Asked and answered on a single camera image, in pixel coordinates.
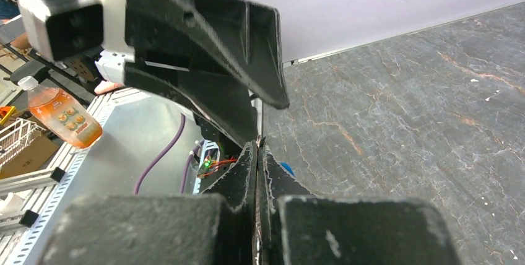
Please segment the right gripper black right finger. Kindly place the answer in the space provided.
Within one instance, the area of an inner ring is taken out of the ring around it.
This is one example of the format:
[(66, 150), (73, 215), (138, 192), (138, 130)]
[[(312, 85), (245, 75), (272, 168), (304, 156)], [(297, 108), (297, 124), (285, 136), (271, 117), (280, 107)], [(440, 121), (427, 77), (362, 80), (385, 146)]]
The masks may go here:
[(459, 264), (438, 209), (419, 198), (315, 195), (258, 154), (264, 264)]

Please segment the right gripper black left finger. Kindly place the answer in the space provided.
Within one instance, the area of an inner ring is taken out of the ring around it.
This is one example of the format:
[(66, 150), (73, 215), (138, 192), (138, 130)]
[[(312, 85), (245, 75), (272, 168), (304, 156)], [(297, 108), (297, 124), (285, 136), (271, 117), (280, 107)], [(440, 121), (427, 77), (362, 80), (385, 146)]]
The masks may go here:
[(253, 264), (256, 142), (202, 194), (81, 196), (40, 264)]

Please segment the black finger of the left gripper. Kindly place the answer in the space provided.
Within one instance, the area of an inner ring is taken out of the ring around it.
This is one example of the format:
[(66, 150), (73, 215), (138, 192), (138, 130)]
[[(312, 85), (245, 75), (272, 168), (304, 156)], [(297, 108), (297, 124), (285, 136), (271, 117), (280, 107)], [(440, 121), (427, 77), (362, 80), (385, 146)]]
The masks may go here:
[(258, 135), (248, 89), (223, 74), (125, 63), (124, 85), (179, 103), (243, 146)]

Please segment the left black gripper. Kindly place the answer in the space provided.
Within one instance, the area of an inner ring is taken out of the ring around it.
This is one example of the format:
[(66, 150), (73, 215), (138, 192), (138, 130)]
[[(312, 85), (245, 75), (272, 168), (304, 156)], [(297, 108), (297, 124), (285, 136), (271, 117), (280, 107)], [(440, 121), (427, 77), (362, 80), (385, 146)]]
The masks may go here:
[(290, 105), (282, 70), (279, 11), (250, 0), (136, 0), (136, 53), (155, 51), (183, 67), (204, 55), (264, 103)]

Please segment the key with blue tag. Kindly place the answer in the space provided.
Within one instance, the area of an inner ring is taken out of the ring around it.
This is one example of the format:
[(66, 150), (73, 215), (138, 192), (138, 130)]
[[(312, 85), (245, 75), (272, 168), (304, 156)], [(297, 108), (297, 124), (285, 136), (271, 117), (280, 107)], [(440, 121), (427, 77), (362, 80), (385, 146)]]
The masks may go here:
[(288, 164), (288, 163), (285, 163), (285, 162), (280, 162), (280, 165), (288, 172), (290, 173), (292, 176), (295, 176), (291, 166)]

